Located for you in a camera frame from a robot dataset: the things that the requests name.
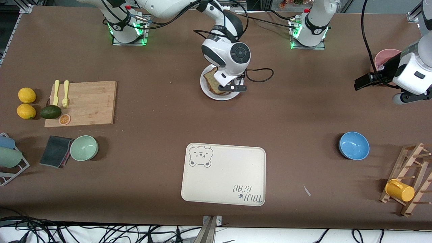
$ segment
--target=brown table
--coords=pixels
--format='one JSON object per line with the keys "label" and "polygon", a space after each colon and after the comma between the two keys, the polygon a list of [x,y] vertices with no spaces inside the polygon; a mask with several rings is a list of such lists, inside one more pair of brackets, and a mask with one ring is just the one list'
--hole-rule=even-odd
{"label": "brown table", "polygon": [[[0,69],[0,131],[17,141],[31,167],[0,188],[1,206],[51,220],[190,225],[202,223],[202,215],[222,215],[228,226],[432,228],[430,206],[406,218],[398,216],[399,204],[378,202],[401,146],[432,142],[432,103],[397,106],[391,101],[397,91],[385,87],[354,91],[354,80],[370,67],[360,14],[334,16],[325,51],[291,50],[285,29],[251,21],[242,39],[251,48],[249,68],[270,67],[275,75],[247,82],[246,93],[226,102],[209,99],[199,85],[208,63],[203,39],[192,30],[209,30],[211,19],[190,11],[151,31],[146,47],[111,46],[102,19],[98,9],[46,6],[21,19]],[[374,54],[420,37],[404,15],[371,14],[365,24]],[[114,124],[47,129],[43,119],[20,119],[18,90],[36,89],[40,109],[56,79],[116,80]],[[339,153],[338,138],[347,131],[368,138],[365,160]],[[70,160],[64,169],[38,164],[49,135],[84,134],[100,143],[94,161]],[[265,204],[184,201],[191,142],[265,149]]]}

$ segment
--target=lemon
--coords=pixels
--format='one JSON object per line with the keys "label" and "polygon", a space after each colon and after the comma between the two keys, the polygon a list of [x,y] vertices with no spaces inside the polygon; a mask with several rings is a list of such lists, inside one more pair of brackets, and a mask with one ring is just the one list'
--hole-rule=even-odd
{"label": "lemon", "polygon": [[36,116],[36,110],[29,104],[21,104],[16,108],[16,113],[26,120],[31,120]]}
{"label": "lemon", "polygon": [[18,98],[22,103],[33,103],[36,100],[36,93],[30,88],[22,88],[18,92]]}

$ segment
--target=orange slice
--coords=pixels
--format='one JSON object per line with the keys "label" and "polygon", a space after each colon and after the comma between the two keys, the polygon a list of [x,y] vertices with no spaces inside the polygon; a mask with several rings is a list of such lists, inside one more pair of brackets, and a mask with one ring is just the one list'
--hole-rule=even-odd
{"label": "orange slice", "polygon": [[67,125],[70,122],[70,115],[68,114],[64,114],[61,115],[61,117],[58,119],[58,123],[60,123],[60,125]]}

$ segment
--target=slice of bread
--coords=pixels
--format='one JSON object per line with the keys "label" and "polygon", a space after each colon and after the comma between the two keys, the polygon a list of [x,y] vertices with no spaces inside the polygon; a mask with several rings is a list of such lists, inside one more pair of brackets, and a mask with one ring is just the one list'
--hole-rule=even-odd
{"label": "slice of bread", "polygon": [[214,74],[217,71],[217,67],[213,68],[210,72],[204,74],[204,78],[207,81],[207,85],[210,89],[210,91],[216,95],[221,95],[224,93],[229,93],[226,91],[219,91],[218,87],[219,87],[219,82],[215,79]]}

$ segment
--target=bear drawing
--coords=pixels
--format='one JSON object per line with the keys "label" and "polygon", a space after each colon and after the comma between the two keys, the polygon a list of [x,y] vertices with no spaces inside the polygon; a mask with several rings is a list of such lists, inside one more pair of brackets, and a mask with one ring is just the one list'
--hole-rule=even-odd
{"label": "bear drawing", "polygon": [[210,160],[213,156],[213,150],[210,147],[206,148],[204,146],[192,146],[192,148],[189,150],[189,156],[191,157],[189,160],[190,166],[204,165],[204,167],[208,168],[212,165]]}

